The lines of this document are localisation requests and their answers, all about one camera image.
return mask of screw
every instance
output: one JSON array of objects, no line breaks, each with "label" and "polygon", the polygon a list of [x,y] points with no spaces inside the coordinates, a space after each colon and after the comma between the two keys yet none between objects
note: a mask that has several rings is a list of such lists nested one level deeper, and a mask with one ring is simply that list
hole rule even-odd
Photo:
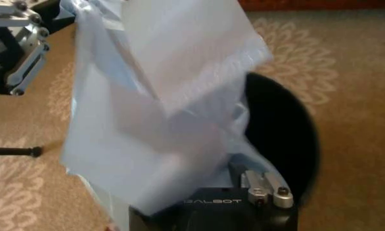
[{"label": "screw", "polygon": [[40,30],[40,35],[41,35],[43,37],[47,37],[47,36],[49,35],[49,32],[48,32],[45,29],[41,29],[41,30]]},{"label": "screw", "polygon": [[263,207],[263,205],[265,204],[265,200],[264,199],[259,199],[256,200],[256,207]]},{"label": "screw", "polygon": [[16,89],[13,95],[16,96],[24,95],[24,91],[21,89]]},{"label": "screw", "polygon": [[17,7],[19,10],[25,11],[27,10],[27,3],[25,1],[16,1],[15,5]]},{"label": "screw", "polygon": [[289,189],[285,187],[279,187],[279,195],[287,196],[289,194]]},{"label": "screw", "polygon": [[32,14],[31,15],[31,21],[36,24],[40,24],[41,23],[41,17],[39,14]]}]

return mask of metal bracket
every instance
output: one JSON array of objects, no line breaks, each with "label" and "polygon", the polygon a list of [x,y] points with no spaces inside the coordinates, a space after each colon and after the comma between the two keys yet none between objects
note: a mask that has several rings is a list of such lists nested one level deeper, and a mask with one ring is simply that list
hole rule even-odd
[{"label": "metal bracket", "polygon": [[44,55],[51,49],[44,38],[49,32],[43,27],[27,27],[19,31],[16,39],[20,40],[21,47],[27,53],[20,65],[16,67],[16,71],[12,72],[7,78],[5,83],[11,89],[12,95],[23,95],[28,84],[36,77],[39,70],[45,63]]},{"label": "metal bracket", "polygon": [[280,184],[271,172],[260,175],[256,171],[247,170],[241,174],[241,188],[249,188],[248,201],[259,207],[268,203],[269,195],[273,198],[273,204],[280,208],[291,208],[295,204],[289,189]]}]

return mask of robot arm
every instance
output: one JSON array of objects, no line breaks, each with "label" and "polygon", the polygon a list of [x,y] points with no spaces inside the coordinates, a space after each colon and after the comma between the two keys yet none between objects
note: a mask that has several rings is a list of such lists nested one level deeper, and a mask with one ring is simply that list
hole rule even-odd
[{"label": "robot arm", "polygon": [[0,0],[0,94],[23,95],[45,63],[51,33],[36,12],[43,9],[55,17],[59,0]]}]

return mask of floor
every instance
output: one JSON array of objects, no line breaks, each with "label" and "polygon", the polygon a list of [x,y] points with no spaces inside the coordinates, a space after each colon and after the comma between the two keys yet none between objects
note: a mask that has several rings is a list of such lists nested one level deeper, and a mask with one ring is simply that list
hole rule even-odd
[{"label": "floor", "polygon": [[[257,68],[313,115],[321,169],[303,231],[385,231],[385,10],[249,13],[275,54]],[[0,146],[43,145],[39,159],[0,157],[0,231],[103,231],[108,217],[59,164],[73,77],[73,26],[53,34],[27,94],[0,96]]]}]

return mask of patterned rug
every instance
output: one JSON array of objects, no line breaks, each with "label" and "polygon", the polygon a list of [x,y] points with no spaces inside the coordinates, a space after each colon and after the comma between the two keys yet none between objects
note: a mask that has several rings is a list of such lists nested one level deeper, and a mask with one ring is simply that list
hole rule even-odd
[{"label": "patterned rug", "polygon": [[[248,16],[275,54],[257,72],[299,96],[320,133],[321,171],[300,230],[385,231],[385,11]],[[73,29],[49,37],[48,62],[27,94],[0,96],[0,147],[45,149],[39,159],[0,156],[0,231],[103,231],[108,224],[59,164]]]}]

